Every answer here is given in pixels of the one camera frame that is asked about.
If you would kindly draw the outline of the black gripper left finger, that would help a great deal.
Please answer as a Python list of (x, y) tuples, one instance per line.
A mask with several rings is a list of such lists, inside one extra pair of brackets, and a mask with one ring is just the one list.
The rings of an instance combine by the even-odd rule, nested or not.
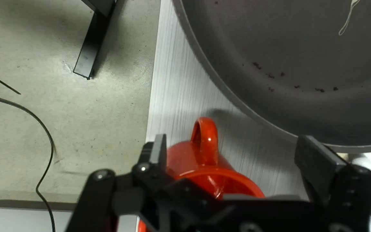
[(134, 165), (134, 172), (158, 178), (160, 173), (165, 172), (167, 154), (167, 136), (158, 134), (153, 142), (143, 146), (138, 163)]

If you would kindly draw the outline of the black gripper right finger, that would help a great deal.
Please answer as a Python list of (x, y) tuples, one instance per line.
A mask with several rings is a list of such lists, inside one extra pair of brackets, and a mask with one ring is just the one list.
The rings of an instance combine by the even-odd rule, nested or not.
[(312, 201), (371, 201), (371, 171), (350, 164), (315, 137), (298, 138), (294, 162)]

